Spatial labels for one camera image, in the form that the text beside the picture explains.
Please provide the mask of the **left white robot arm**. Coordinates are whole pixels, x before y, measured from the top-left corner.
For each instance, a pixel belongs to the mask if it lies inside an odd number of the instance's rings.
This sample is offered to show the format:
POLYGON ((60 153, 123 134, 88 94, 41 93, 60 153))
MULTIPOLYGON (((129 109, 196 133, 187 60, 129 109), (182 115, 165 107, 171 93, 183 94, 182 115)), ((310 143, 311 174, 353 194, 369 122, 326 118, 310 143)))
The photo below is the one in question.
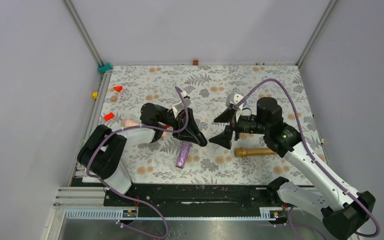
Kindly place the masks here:
POLYGON ((116 199, 124 206, 132 204, 135 192, 127 170, 120 164, 123 151, 140 144, 158 141, 166 126, 173 129, 172 136, 180 141, 205 147, 208 144, 199 130, 191 108, 180 111, 146 103, 140 110, 141 125, 131 126, 121 132, 98 125, 80 149, 77 161, 86 167, 87 175, 101 179, 116 192, 116 199))

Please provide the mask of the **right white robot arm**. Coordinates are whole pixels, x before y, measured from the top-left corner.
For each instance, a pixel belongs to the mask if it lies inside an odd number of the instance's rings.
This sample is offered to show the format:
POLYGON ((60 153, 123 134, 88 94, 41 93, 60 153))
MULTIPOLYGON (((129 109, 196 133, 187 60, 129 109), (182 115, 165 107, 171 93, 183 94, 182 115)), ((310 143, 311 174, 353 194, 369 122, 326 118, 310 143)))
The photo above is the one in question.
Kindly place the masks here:
POLYGON ((257 101, 256 114, 241 115, 242 107, 228 101, 226 110, 214 119, 225 123, 222 133, 210 142, 226 149, 240 134, 263 136, 266 146, 295 166, 316 188, 314 193, 278 177, 267 186, 267 201, 273 206, 283 202, 298 207, 320 219, 338 240, 347 240, 364 225, 376 199, 369 191, 358 191, 329 168, 303 139, 301 133, 284 122, 283 110, 272 97, 257 101))

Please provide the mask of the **black oval earbud case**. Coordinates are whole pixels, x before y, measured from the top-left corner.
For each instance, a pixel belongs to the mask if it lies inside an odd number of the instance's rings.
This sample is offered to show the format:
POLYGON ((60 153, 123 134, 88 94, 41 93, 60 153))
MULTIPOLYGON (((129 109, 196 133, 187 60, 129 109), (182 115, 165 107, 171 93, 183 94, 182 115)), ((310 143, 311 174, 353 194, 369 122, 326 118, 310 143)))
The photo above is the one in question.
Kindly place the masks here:
POLYGON ((193 143, 200 147, 205 147, 208 144, 208 141, 202 132, 194 134, 193 139, 193 143))

